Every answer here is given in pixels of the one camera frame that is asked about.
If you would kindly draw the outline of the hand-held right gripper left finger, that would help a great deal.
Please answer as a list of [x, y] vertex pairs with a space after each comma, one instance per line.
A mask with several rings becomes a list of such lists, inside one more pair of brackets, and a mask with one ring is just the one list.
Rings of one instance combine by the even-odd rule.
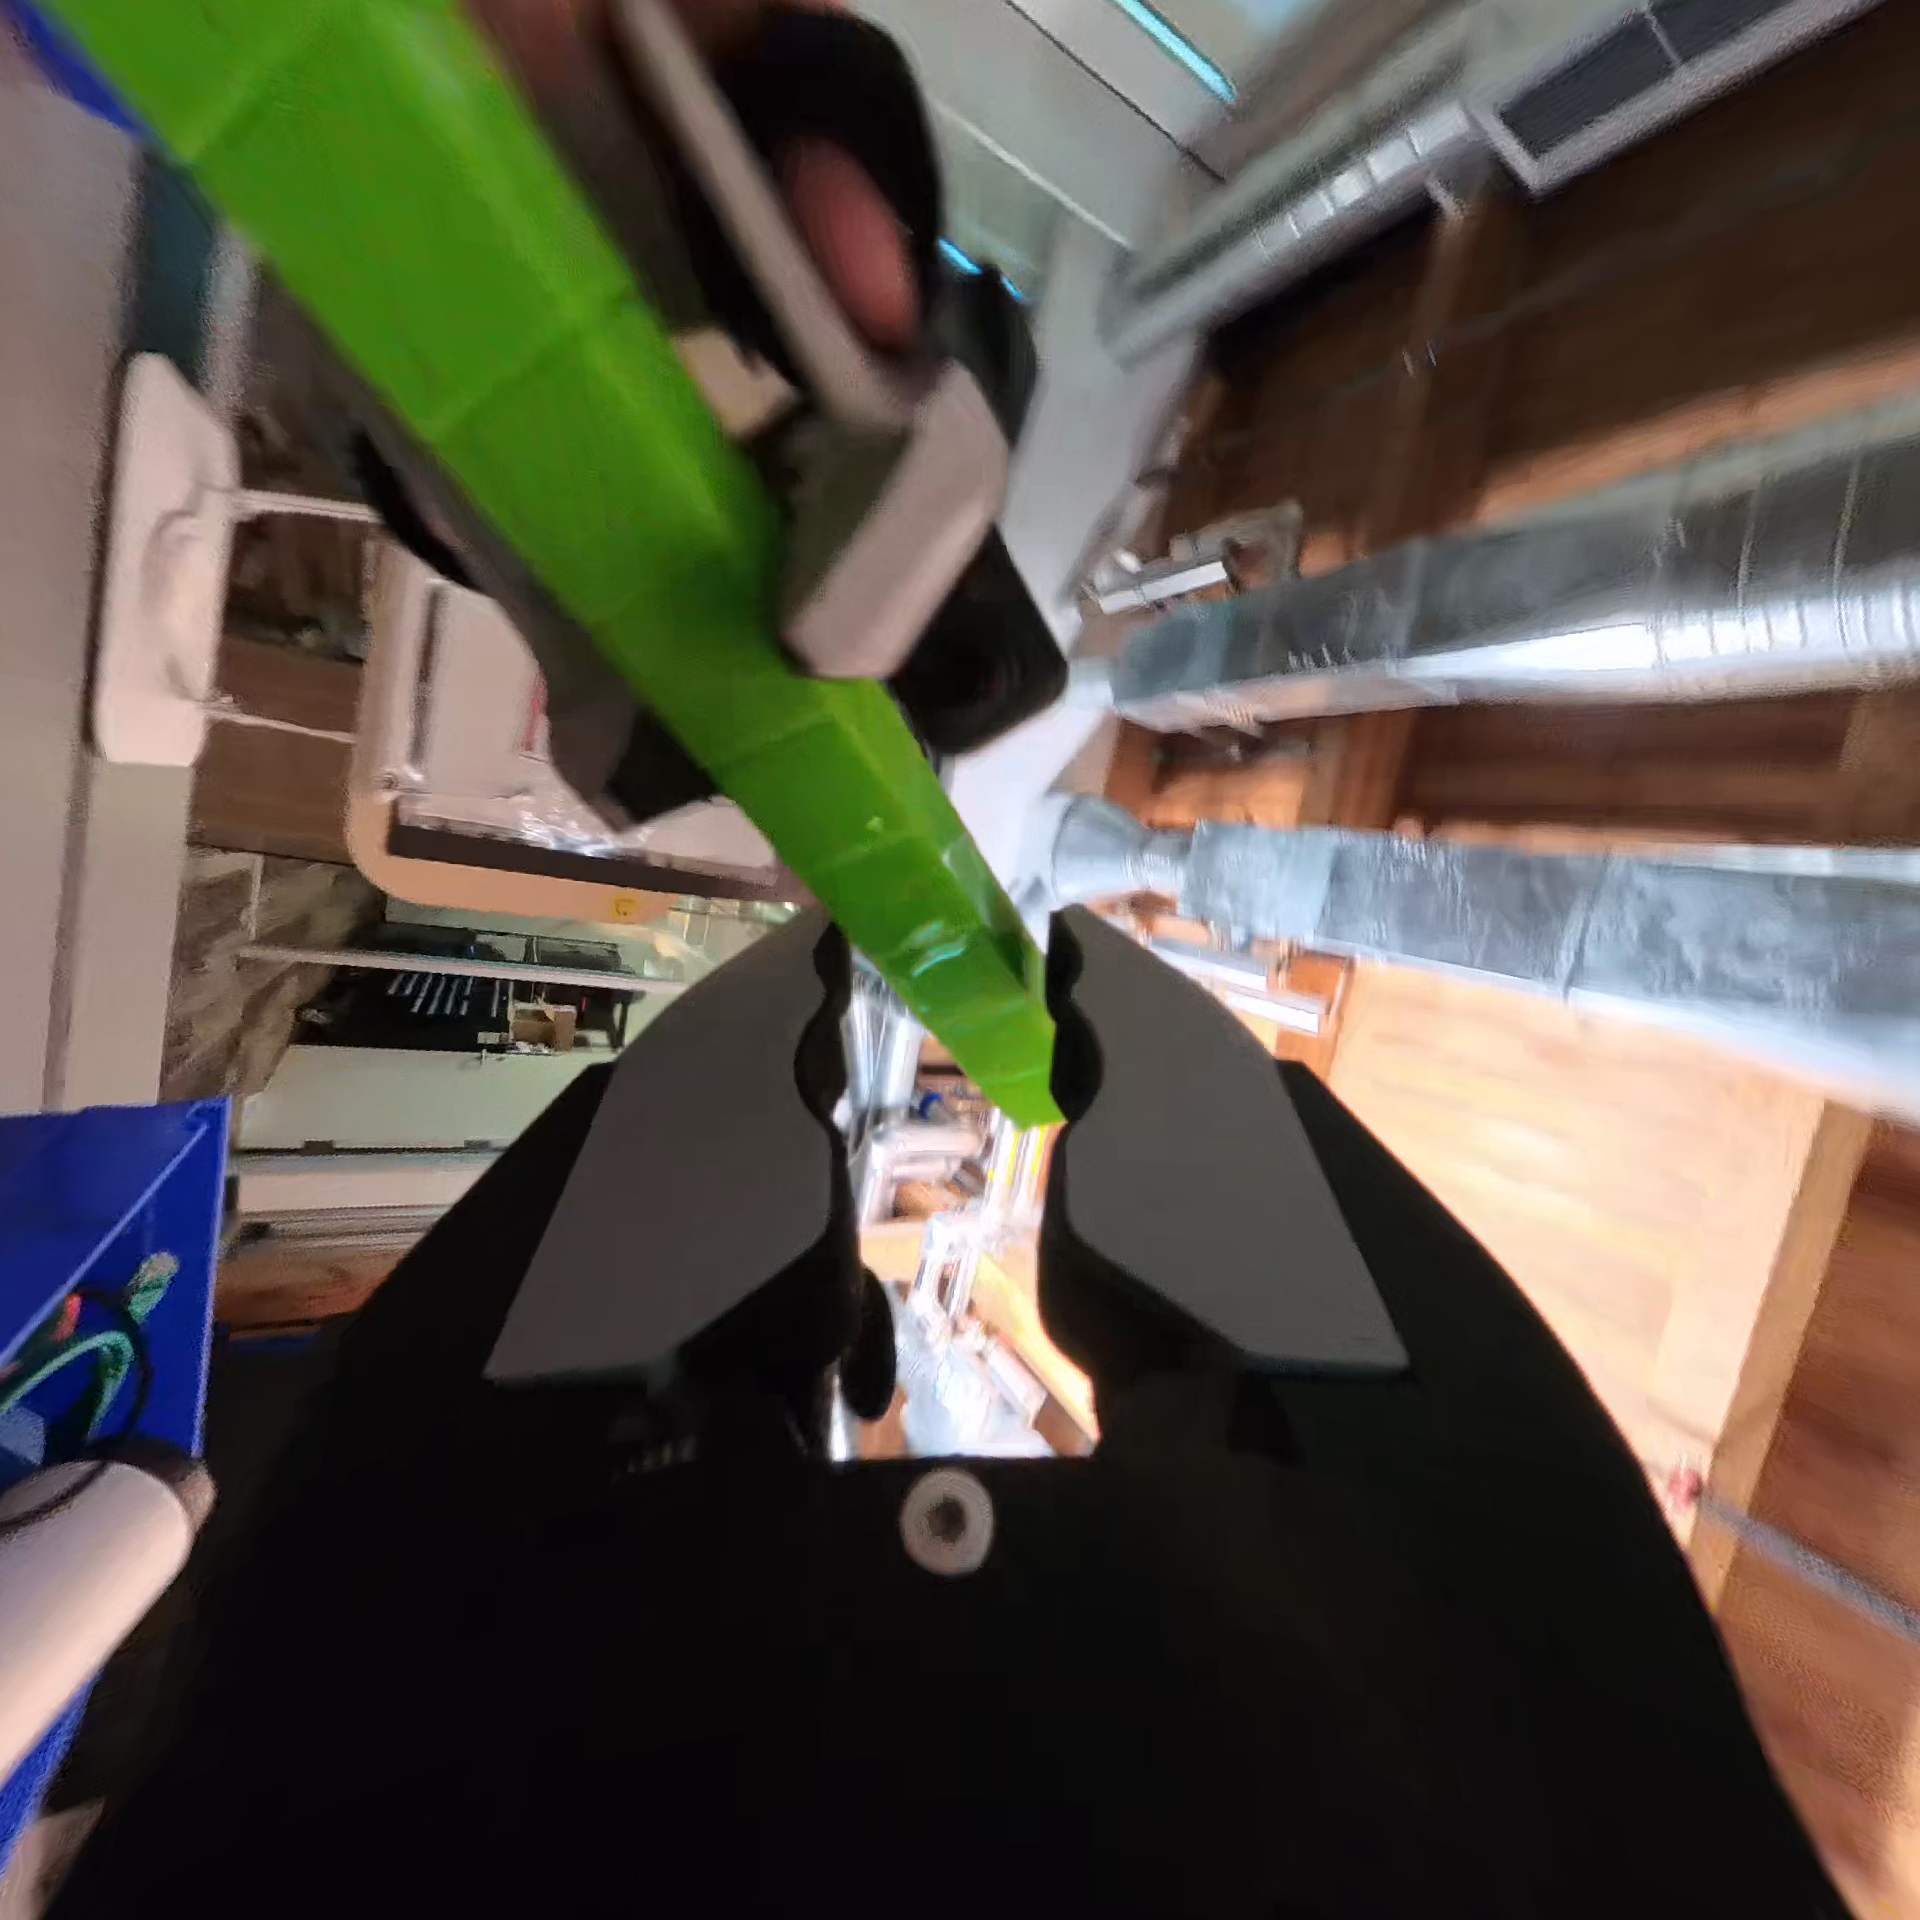
[[613, 1068], [485, 1379], [644, 1423], [883, 1416], [896, 1319], [857, 1249], [844, 1019], [818, 907], [685, 990]]

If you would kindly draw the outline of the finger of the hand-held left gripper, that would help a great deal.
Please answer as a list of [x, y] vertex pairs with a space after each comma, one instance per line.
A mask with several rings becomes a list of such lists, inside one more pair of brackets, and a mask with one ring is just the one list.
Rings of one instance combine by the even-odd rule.
[[613, 4], [613, 29], [810, 398], [781, 647], [815, 679], [887, 681], [996, 523], [1002, 423], [961, 359], [885, 356], [863, 337], [667, 4]]
[[512, 544], [395, 423], [356, 432], [356, 479], [397, 541], [460, 587], [497, 600], [544, 684], [547, 742], [561, 779], [602, 821], [648, 825], [719, 800], [693, 758], [605, 661]]

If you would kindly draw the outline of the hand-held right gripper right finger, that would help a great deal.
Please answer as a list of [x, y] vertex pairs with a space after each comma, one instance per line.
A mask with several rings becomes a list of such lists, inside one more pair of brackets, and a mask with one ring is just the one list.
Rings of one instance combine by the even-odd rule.
[[1051, 917], [1041, 1312], [1119, 1404], [1152, 1373], [1403, 1384], [1411, 1355], [1281, 1062], [1084, 905]]

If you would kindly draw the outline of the green segmented bar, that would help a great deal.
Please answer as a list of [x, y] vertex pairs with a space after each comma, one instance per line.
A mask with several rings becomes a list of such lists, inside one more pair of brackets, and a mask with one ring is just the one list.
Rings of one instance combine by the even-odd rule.
[[771, 497], [455, 6], [50, 11], [981, 1093], [1057, 1121], [1041, 950], [893, 696], [781, 648]]

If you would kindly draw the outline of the blue plastic bin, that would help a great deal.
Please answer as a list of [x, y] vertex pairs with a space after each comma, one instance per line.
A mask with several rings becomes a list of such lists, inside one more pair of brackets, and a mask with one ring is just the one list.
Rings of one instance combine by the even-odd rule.
[[[224, 1099], [5, 1117], [2, 1493], [137, 1439], [207, 1463], [227, 1158]], [[12, 1779], [2, 1765], [5, 1862], [100, 1670]]]

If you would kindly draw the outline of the person's left hand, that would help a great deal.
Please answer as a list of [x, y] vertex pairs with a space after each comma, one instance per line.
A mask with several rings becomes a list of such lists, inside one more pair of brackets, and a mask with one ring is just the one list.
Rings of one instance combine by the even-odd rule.
[[922, 286], [892, 204], [849, 151], [791, 142], [778, 164], [791, 222], [856, 331], [905, 355], [922, 336]]

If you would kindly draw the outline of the white paper roll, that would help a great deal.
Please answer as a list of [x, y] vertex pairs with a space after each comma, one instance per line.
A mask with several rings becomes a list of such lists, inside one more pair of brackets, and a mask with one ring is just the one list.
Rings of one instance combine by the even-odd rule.
[[213, 1503], [207, 1463], [145, 1439], [5, 1489], [5, 1779], [173, 1584]]

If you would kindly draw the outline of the metal ceiling bracket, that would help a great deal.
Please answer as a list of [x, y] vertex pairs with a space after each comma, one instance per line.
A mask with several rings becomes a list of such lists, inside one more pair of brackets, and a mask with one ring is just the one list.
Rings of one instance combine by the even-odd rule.
[[1149, 559], [1129, 547], [1115, 547], [1084, 573], [1076, 596], [1096, 612], [1113, 617], [1208, 591], [1259, 589], [1299, 573], [1303, 529], [1303, 503], [1284, 497], [1178, 534]]

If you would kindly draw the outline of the silver ventilation duct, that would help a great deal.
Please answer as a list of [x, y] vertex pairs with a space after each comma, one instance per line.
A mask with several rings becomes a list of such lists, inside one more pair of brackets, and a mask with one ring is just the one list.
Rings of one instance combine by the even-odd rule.
[[1916, 399], [1178, 608], [1088, 684], [1161, 733], [1913, 684]]
[[1919, 1121], [1916, 853], [1546, 853], [1339, 828], [1144, 825], [1051, 795], [1048, 905], [1161, 896], [1229, 943], [1295, 943], [1711, 1039]]

